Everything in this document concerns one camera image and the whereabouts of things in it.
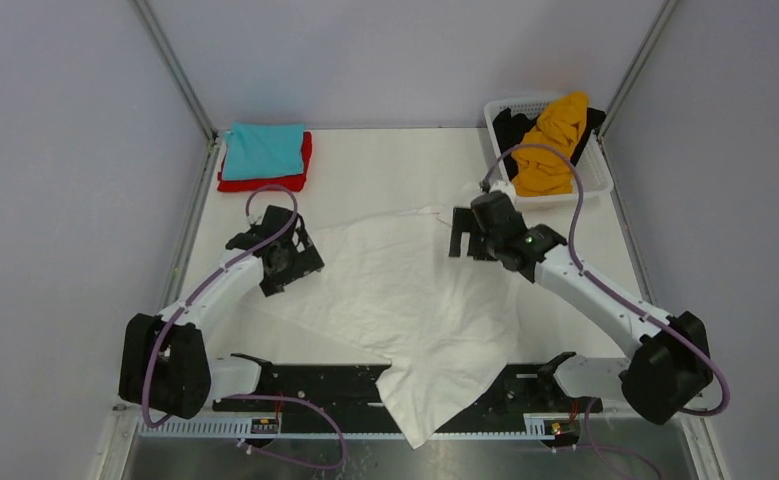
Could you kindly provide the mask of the white t shirt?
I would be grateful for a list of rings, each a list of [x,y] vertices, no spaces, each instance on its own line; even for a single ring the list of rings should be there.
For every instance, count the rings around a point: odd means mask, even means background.
[[[432,208],[323,228],[320,272],[247,302],[254,317],[386,358],[376,386],[412,448],[477,400],[517,347],[507,272],[450,257],[449,236]]]

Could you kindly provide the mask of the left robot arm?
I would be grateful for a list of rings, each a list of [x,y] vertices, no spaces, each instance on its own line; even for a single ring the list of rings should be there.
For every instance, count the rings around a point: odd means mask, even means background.
[[[261,375],[260,360],[244,354],[217,358],[206,342],[249,292],[279,294],[323,266],[302,216],[267,207],[258,223],[226,243],[218,266],[192,292],[128,322],[119,397],[182,419],[235,395],[250,410],[266,409],[276,387]]]

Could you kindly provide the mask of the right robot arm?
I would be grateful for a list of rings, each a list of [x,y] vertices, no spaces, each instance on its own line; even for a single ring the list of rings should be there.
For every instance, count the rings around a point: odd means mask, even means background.
[[[663,425],[713,382],[700,318],[672,315],[605,280],[564,236],[545,224],[527,226],[505,193],[493,190],[453,208],[450,226],[449,256],[499,262],[571,305],[622,351],[620,358],[564,352],[544,364],[538,396],[548,410],[607,399]]]

